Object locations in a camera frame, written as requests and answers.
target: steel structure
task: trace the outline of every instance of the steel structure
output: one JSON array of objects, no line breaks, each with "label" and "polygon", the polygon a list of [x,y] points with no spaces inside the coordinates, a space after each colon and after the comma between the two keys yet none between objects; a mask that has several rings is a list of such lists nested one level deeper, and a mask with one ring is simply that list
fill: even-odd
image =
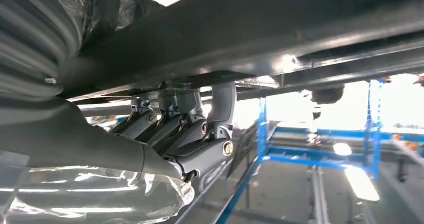
[{"label": "steel structure", "polygon": [[[258,119],[258,141],[257,141],[257,158],[252,161],[250,166],[246,169],[243,174],[241,181],[237,184],[235,192],[228,198],[221,213],[216,218],[214,223],[225,223],[232,210],[237,204],[238,199],[244,192],[249,180],[255,171],[260,168],[261,164],[265,160],[278,161],[278,162],[289,162],[294,164],[303,164],[312,167],[312,185],[314,189],[315,198],[315,213],[318,223],[329,223],[327,216],[327,207],[325,201],[325,195],[323,191],[321,171],[319,167],[339,168],[344,169],[349,166],[357,166],[364,169],[366,172],[372,175],[373,178],[378,178],[378,172],[380,168],[380,140],[381,140],[381,121],[380,121],[380,96],[379,90],[382,85],[382,81],[377,82],[377,93],[372,93],[372,85],[374,81],[369,82],[368,86],[368,110],[367,110],[367,125],[362,135],[364,139],[364,152],[362,154],[353,153],[349,157],[337,155],[334,152],[313,150],[310,148],[294,148],[294,147],[282,147],[273,146],[270,144],[270,139],[274,133],[283,131],[279,130],[280,127],[275,127],[273,130],[268,128],[268,117],[266,113],[267,101],[266,98],[261,98],[259,102],[260,113]],[[372,107],[373,104],[377,105],[377,111],[373,115]],[[318,130],[321,134],[327,134],[323,130]],[[369,136],[372,134],[373,141],[373,154],[372,162],[368,164],[369,157]]]}]

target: screw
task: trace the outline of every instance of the screw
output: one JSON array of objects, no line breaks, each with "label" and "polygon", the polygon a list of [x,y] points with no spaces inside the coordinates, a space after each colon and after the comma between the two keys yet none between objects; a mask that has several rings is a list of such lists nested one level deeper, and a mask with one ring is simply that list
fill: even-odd
[{"label": "screw", "polygon": [[230,156],[232,154],[232,150],[233,150],[233,143],[229,140],[227,140],[226,142],[224,142],[224,144],[222,145],[223,147],[223,155],[224,156]]}]

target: overhead frame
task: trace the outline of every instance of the overhead frame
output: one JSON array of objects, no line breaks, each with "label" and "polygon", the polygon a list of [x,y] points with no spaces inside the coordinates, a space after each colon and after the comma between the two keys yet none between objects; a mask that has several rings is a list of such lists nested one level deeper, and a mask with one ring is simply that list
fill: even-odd
[{"label": "overhead frame", "polygon": [[[233,81],[316,68],[284,57],[422,31],[421,2],[182,0],[64,63],[61,96],[89,98],[175,79],[196,85],[190,79],[200,74]],[[214,75],[221,71],[233,74]]]}]

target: blue metal frame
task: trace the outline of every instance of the blue metal frame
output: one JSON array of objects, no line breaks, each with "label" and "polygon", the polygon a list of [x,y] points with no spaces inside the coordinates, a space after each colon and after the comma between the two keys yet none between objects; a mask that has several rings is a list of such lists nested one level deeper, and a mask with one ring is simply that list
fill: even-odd
[{"label": "blue metal frame", "polygon": [[[373,93],[373,83],[374,81],[369,82],[368,86],[368,109],[367,109],[367,118],[366,118],[366,127],[365,131],[353,132],[353,135],[356,137],[361,136],[364,138],[364,152],[363,154],[351,154],[348,157],[339,156],[334,152],[329,151],[318,151],[311,150],[308,148],[292,148],[292,147],[281,147],[281,146],[271,146],[267,149],[267,155],[264,156],[265,160],[279,161],[279,162],[290,162],[296,164],[304,165],[316,165],[329,168],[339,168],[344,169],[348,166],[357,166],[368,173],[370,173],[373,178],[378,178],[378,172],[380,167],[380,141],[381,141],[381,121],[380,121],[380,89],[382,87],[382,81],[378,81],[378,86],[376,89],[377,93]],[[377,110],[375,116],[373,116],[372,107],[376,105]],[[328,134],[328,135],[338,135],[346,131],[330,131],[327,130],[318,130],[319,134]],[[372,155],[372,164],[368,164],[369,156],[369,142],[370,135],[373,135],[373,155]]]},{"label": "blue metal frame", "polygon": [[[379,86],[377,92],[380,92],[382,87],[382,81],[378,82]],[[377,112],[375,117],[372,116],[372,99],[371,96],[377,96],[376,105]],[[232,210],[235,208],[239,198],[243,194],[245,188],[247,187],[251,177],[255,171],[261,166],[264,160],[279,161],[279,162],[289,162],[295,164],[304,164],[304,165],[315,165],[328,168],[338,168],[345,169],[349,166],[358,166],[364,169],[366,172],[371,173],[373,178],[378,178],[378,170],[380,167],[380,141],[381,141],[381,121],[380,121],[380,95],[372,95],[372,83],[369,84],[368,89],[368,110],[367,110],[367,125],[365,131],[330,131],[330,130],[318,130],[320,134],[328,133],[333,136],[348,136],[355,138],[364,138],[364,152],[363,154],[351,154],[350,156],[339,156],[334,152],[330,151],[321,151],[321,150],[311,150],[307,148],[294,148],[294,147],[282,147],[282,146],[272,146],[270,145],[269,139],[273,136],[275,132],[290,132],[285,131],[284,127],[277,127],[272,131],[271,135],[268,135],[268,118],[266,113],[267,100],[266,98],[261,98],[259,101],[260,113],[258,118],[258,140],[257,140],[257,158],[250,164],[249,168],[244,172],[242,178],[237,183],[234,193],[227,200],[222,212],[217,217],[215,223],[224,224]],[[369,155],[369,137],[373,135],[373,155],[372,155],[372,165],[368,165],[368,155]]]}]

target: fluorescent light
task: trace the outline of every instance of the fluorescent light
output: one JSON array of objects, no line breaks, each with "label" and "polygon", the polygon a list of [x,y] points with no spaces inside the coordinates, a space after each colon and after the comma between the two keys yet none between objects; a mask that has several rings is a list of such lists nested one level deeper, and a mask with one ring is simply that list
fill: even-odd
[{"label": "fluorescent light", "polygon": [[71,207],[71,208],[52,208],[52,211],[61,213],[104,213],[104,212],[129,212],[131,207]]},{"label": "fluorescent light", "polygon": [[333,145],[333,149],[337,155],[347,156],[352,154],[352,150],[350,149],[349,145],[346,143],[336,143]]},{"label": "fluorescent light", "polygon": [[116,188],[102,188],[102,189],[70,189],[67,191],[74,192],[105,192],[105,191],[123,191],[123,190],[135,190],[138,186],[125,186],[125,187],[116,187]]},{"label": "fluorescent light", "polygon": [[353,192],[359,199],[369,201],[380,200],[379,194],[363,169],[355,166],[349,166],[344,172],[349,184],[354,190]]},{"label": "fluorescent light", "polygon": [[316,127],[309,127],[309,132],[310,133],[317,133],[318,129]]}]

